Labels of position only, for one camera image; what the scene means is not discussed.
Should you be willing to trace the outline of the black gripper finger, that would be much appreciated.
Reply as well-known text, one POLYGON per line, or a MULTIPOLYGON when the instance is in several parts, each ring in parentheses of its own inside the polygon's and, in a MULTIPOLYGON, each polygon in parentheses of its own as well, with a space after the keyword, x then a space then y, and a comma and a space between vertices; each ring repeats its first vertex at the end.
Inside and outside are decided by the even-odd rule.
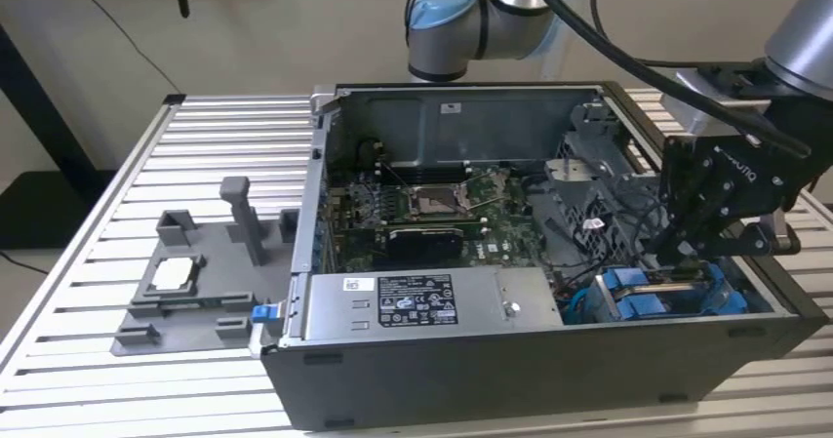
POLYGON ((691 191, 697 188, 692 174, 699 169, 695 160, 695 139, 671 136, 663 144, 658 197, 663 204, 666 224, 650 240, 650 253, 659 265, 672 265, 679 257, 678 245, 690 208, 691 191))
POLYGON ((701 251, 719 234, 717 221, 721 208, 726 206, 735 188, 734 176, 719 174, 713 158, 702 157, 694 161, 692 170, 679 191, 683 207, 679 222, 679 254, 686 265, 694 258, 703 259, 701 251))

